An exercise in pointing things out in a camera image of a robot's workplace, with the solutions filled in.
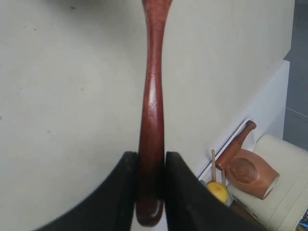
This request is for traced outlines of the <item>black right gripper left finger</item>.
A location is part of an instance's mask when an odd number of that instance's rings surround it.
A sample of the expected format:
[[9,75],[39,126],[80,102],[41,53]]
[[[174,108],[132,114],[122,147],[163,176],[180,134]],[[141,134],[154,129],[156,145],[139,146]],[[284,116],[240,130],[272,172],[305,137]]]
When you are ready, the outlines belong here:
[[105,181],[41,231],[129,231],[137,194],[138,155],[124,152]]

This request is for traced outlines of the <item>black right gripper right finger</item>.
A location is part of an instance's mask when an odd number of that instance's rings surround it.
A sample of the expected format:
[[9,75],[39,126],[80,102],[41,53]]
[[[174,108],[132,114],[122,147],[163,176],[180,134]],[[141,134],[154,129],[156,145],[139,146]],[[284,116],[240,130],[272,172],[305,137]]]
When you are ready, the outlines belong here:
[[164,199],[170,231],[259,231],[219,201],[177,152],[167,152]]

